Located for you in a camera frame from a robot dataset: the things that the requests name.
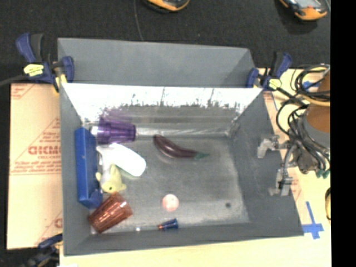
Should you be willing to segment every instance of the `gray bin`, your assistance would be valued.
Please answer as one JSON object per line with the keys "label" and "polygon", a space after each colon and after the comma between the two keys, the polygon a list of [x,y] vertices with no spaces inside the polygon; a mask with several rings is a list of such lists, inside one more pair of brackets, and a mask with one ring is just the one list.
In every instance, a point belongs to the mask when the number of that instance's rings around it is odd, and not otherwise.
{"label": "gray bin", "polygon": [[[58,57],[63,56],[74,59],[75,83],[89,84],[242,88],[254,67],[247,49],[187,44],[60,38]],[[261,136],[273,131],[261,93],[236,119],[239,129],[232,137],[203,137],[199,142],[183,138],[187,145],[200,144],[201,149],[223,151],[224,158],[212,157],[211,163],[202,162],[200,168],[206,173],[198,179],[182,170],[160,178],[155,172],[161,171],[162,166],[148,160],[154,169],[146,183],[140,188],[139,181],[132,182],[131,191],[135,191],[136,197],[130,193],[127,196],[136,207],[137,219],[141,214],[152,222],[137,232],[137,223],[128,219],[125,228],[103,234],[92,232],[86,218],[88,210],[77,201],[74,130],[82,126],[82,120],[65,90],[61,90],[60,102],[65,255],[303,234],[293,197],[270,196],[268,192],[275,186],[282,162],[279,152],[269,152],[264,159],[256,155]],[[133,143],[132,148],[135,145],[146,154],[154,153],[147,140]],[[184,167],[183,171],[190,169],[189,164]],[[193,193],[189,192],[191,189],[184,190],[191,188],[187,183],[194,181],[199,185]],[[197,214],[172,214],[183,219],[182,226],[174,232],[161,232],[154,229],[153,223],[168,215],[160,214],[159,207],[151,204],[172,190],[180,195],[182,204],[188,203],[187,210]],[[206,199],[209,207],[204,206]]]}

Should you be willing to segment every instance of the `yellow toy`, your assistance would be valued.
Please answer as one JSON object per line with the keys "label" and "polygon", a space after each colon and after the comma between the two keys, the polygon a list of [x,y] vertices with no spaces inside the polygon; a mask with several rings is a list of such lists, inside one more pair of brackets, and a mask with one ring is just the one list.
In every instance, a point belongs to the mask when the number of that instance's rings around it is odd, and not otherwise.
{"label": "yellow toy", "polygon": [[126,189],[126,185],[121,180],[120,169],[115,164],[111,164],[110,169],[104,171],[103,174],[96,172],[95,177],[103,192],[113,193]]}

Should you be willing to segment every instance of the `red cup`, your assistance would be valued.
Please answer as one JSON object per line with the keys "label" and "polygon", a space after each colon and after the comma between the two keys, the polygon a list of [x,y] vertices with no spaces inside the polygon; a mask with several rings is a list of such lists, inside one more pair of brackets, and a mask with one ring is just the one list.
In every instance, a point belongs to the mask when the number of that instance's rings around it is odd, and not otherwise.
{"label": "red cup", "polygon": [[98,233],[102,233],[130,216],[132,210],[129,204],[118,192],[114,192],[88,216],[88,221]]}

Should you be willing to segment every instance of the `black floor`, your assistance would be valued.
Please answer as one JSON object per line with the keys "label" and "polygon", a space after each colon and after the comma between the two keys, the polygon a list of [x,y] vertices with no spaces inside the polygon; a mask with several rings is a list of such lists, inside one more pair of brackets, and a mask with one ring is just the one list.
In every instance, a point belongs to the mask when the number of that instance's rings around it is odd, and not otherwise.
{"label": "black floor", "polygon": [[[330,63],[331,14],[297,21],[276,0],[191,0],[181,13],[160,14],[140,0],[1,0],[0,80],[21,73],[15,39],[44,33],[43,55],[56,58],[57,37],[94,37],[226,45],[251,50],[256,66],[270,66],[274,51],[288,52],[292,66]],[[8,86],[0,88],[0,266],[18,266],[33,250],[5,251],[8,181]]]}

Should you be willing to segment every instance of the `pink ball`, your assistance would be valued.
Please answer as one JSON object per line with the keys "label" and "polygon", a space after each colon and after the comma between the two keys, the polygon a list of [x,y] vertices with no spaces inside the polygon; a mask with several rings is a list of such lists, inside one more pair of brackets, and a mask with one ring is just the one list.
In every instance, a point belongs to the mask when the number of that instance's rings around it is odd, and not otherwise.
{"label": "pink ball", "polygon": [[173,194],[167,194],[162,199],[162,205],[166,211],[175,211],[179,206],[179,200],[177,196]]}

